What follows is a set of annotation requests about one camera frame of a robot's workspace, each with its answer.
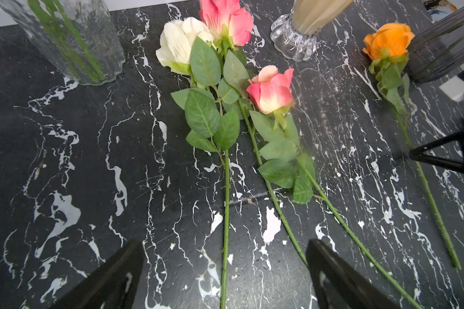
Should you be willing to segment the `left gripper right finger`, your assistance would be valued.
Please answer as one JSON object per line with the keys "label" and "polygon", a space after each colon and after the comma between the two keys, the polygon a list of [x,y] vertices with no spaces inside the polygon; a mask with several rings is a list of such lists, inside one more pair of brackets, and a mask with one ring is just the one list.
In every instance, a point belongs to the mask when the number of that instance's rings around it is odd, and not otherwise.
{"label": "left gripper right finger", "polygon": [[319,308],[398,308],[324,242],[310,240],[305,257]]}

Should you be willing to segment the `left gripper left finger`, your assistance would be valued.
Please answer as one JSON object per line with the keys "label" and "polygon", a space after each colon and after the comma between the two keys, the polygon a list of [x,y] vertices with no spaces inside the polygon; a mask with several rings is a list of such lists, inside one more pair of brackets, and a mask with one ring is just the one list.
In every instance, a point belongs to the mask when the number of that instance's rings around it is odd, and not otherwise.
{"label": "left gripper left finger", "polygon": [[142,241],[133,239],[51,307],[131,308],[143,264]]}

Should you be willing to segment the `orange rose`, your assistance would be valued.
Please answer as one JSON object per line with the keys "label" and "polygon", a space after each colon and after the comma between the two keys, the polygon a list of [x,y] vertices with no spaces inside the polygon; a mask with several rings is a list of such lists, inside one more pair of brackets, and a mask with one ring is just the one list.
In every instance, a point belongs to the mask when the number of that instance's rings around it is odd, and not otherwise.
{"label": "orange rose", "polygon": [[410,78],[404,69],[409,61],[408,47],[414,37],[410,26],[388,23],[363,40],[366,45],[363,53],[371,59],[368,71],[376,79],[379,94],[390,104],[409,150],[414,146],[407,125],[416,106],[409,96]]}

